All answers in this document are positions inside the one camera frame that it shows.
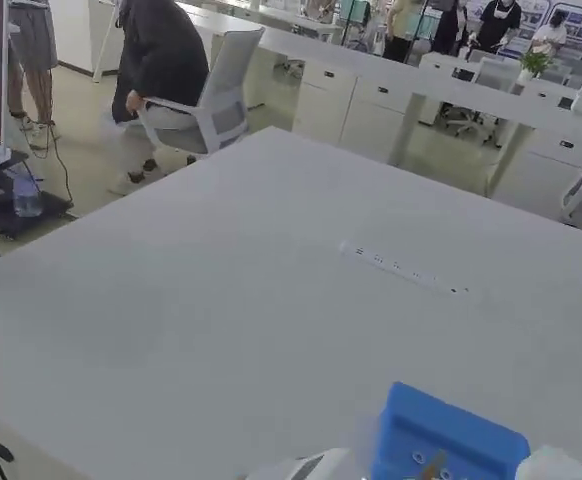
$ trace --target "table surface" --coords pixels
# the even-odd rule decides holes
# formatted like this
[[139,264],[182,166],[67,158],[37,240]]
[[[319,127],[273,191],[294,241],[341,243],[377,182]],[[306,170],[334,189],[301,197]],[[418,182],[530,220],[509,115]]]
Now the table surface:
[[232,7],[241,8],[244,10],[249,10],[251,12],[257,12],[266,17],[282,20],[284,22],[289,23],[290,25],[300,25],[301,27],[307,28],[309,30],[314,30],[317,32],[332,33],[341,30],[341,28],[338,25],[317,22],[300,14],[296,14],[286,10],[281,10],[279,8],[267,7],[266,5],[260,5],[258,9],[252,9],[251,4],[248,1],[243,0],[213,0],[213,1],[229,5]]
[[0,421],[93,479],[350,445],[398,380],[582,461],[582,232],[269,129],[0,258]]

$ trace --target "white sneaker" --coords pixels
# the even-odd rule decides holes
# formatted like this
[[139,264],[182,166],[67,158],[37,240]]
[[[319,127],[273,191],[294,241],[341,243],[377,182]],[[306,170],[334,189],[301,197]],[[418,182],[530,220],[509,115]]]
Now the white sneaker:
[[35,129],[35,122],[28,115],[21,118],[13,117],[13,120],[22,132],[30,132]]
[[113,183],[109,185],[108,190],[111,193],[125,197],[147,184],[146,177],[143,174],[120,173]]
[[31,135],[27,135],[29,145],[33,150],[48,150],[61,135],[55,123],[36,123]]

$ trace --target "plastic bottle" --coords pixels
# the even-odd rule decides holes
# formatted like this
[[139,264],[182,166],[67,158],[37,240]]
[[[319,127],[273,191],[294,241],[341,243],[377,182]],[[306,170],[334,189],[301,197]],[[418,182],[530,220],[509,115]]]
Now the plastic bottle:
[[13,210],[18,217],[42,214],[42,199],[35,178],[28,171],[17,171],[13,179]]

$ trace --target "black shirt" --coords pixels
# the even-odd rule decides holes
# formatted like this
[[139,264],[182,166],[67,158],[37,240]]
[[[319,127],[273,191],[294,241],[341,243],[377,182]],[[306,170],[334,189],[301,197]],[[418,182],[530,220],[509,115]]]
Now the black shirt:
[[500,0],[492,0],[482,12],[482,28],[478,43],[482,48],[492,48],[509,29],[520,28],[522,8],[516,1],[506,7]]
[[127,0],[120,11],[124,48],[112,113],[116,122],[135,118],[126,111],[131,90],[195,106],[209,74],[202,39],[173,0]]

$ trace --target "blue container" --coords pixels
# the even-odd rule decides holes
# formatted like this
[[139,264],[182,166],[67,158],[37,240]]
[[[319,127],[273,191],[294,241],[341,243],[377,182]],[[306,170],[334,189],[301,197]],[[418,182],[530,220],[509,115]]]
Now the blue container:
[[402,383],[379,423],[373,480],[419,478],[441,450],[443,480],[513,480],[531,453],[521,434]]

